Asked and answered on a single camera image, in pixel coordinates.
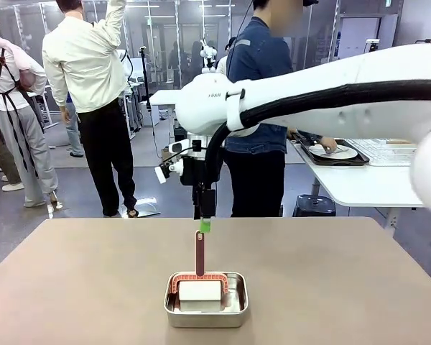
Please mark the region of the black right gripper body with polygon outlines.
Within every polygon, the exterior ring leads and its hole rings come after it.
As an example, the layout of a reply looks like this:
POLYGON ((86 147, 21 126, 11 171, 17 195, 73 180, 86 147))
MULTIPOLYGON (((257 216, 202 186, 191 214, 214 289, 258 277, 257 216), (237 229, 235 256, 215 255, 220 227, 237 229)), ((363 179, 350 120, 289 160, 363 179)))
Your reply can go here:
POLYGON ((206 169, 205 161, 197 160, 195 157, 184 156, 183 173, 181 175, 181 184, 196 188, 205 188, 206 169))

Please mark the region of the person's gloved right hand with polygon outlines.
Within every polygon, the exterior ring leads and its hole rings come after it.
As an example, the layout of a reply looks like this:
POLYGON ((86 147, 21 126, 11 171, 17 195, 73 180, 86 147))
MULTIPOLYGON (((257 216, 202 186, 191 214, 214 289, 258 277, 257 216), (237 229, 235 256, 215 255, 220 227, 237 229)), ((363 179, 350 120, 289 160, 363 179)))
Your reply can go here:
POLYGON ((319 141, 319 144, 323 147, 323 149, 329 153, 337 150, 338 145, 334 138, 330 137, 322 137, 319 141))

